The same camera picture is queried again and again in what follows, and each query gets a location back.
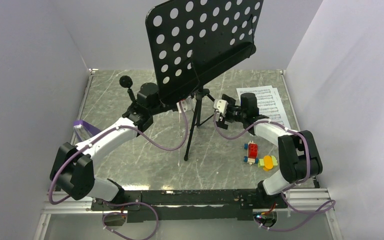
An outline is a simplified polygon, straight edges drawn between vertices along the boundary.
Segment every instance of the tripod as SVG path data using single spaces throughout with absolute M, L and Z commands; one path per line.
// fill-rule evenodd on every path
M 206 121 L 208 121 L 213 117 L 213 115 L 211 115 L 207 119 L 205 119 L 203 122 L 200 122 L 201 109 L 203 106 L 203 98 L 205 96 L 207 96 L 213 102 L 215 100 L 214 97 L 210 95 L 210 90 L 207 88 L 200 87 L 195 93 L 196 105 L 195 105 L 195 110 L 193 112 L 192 125 L 190 126 L 189 139 L 187 140 L 186 153 L 184 154 L 184 158 L 183 158 L 185 161 L 188 160 L 189 150 L 191 148 L 191 142 L 192 142 L 192 135 L 194 134 L 195 126 L 199 128 Z

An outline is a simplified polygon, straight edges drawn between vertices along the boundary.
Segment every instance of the sheet music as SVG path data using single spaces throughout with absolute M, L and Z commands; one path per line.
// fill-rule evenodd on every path
M 243 93 L 254 93 L 261 115 L 268 116 L 272 121 L 291 128 L 286 116 L 284 105 L 277 88 L 270 86 L 236 88 L 237 96 L 241 99 Z

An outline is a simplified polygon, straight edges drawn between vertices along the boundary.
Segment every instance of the red lego brick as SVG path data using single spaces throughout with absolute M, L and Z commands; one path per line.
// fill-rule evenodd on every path
M 255 159 L 258 155 L 258 145 L 255 143 L 248 144 L 248 158 Z

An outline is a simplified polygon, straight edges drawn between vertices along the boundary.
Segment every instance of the black round knob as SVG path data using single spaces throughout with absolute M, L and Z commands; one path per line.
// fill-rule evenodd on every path
M 121 76 L 119 83 L 120 83 L 120 86 L 122 86 L 123 88 L 126 88 L 126 89 L 131 88 L 133 85 L 132 78 L 130 78 L 127 75 Z

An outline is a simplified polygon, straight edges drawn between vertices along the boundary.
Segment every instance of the black music stand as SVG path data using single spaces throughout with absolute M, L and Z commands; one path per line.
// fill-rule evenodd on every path
M 199 126 L 204 85 L 256 52 L 254 32 L 263 0 L 170 0 L 145 20 L 159 100 L 172 105 L 195 94 L 184 160 Z

